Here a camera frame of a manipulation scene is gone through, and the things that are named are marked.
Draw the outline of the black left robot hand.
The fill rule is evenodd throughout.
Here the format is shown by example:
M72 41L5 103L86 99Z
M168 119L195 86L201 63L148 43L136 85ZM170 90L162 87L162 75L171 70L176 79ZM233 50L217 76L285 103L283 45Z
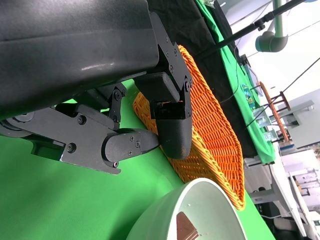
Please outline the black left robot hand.
M117 175L192 145L193 80L145 0L3 0L0 133L32 154Z

